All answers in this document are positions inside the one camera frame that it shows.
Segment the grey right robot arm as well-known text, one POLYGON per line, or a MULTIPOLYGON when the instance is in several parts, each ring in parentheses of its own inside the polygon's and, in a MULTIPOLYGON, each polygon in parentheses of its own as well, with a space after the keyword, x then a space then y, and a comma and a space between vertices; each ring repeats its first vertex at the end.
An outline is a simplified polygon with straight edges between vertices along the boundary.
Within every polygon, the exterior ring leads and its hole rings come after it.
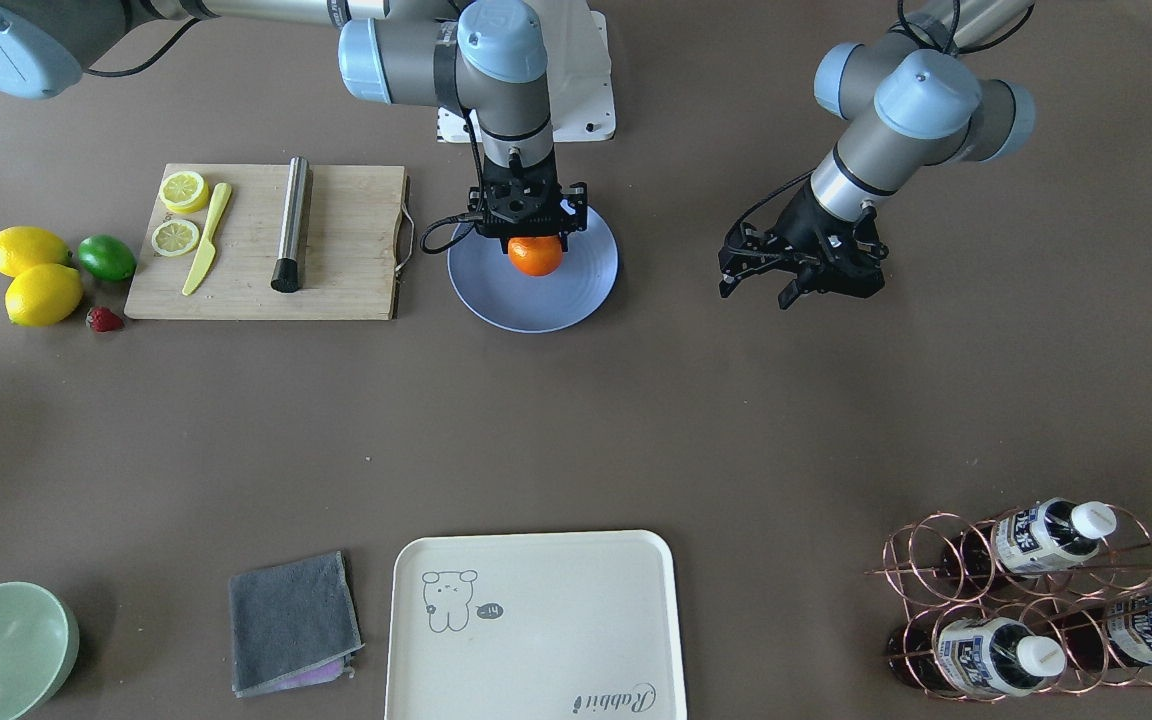
POLYGON ((333 41, 349 94, 460 118, 475 183, 460 222, 500 243, 588 227, 584 182, 559 179, 550 56, 526 1, 0 1, 0 92, 50 99, 150 24, 253 29, 253 56, 293 40, 333 41))

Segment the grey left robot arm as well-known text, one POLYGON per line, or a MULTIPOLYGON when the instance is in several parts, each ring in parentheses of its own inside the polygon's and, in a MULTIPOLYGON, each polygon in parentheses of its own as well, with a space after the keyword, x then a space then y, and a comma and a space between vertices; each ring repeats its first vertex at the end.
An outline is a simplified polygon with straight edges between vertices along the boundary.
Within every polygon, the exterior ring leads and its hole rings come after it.
POLYGON ((767 272, 791 274, 780 306, 808 293, 881 291, 879 205, 923 167, 1005 158, 1032 135, 1032 94, 975 76, 963 58, 1011 37, 1033 10, 1030 1, 900 6, 879 40, 832 47, 814 70, 814 100, 846 120, 846 132, 814 170, 787 183, 794 196, 768 229, 746 217, 732 223, 718 253, 721 296, 767 272))

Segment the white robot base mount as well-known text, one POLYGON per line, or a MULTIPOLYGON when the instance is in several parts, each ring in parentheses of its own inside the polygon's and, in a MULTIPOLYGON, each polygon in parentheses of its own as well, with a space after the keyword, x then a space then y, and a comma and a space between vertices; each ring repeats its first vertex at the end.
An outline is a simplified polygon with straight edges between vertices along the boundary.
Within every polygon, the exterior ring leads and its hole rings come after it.
POLYGON ((586 1, 526 1, 535 18, 521 40, 490 41, 490 29, 516 26, 515 20, 472 20, 460 33, 453 18, 438 18, 448 40, 460 41, 468 61, 480 61, 486 76, 526 83, 547 81, 550 124, 558 143, 608 141, 616 131, 611 83, 611 50, 602 13, 586 1))

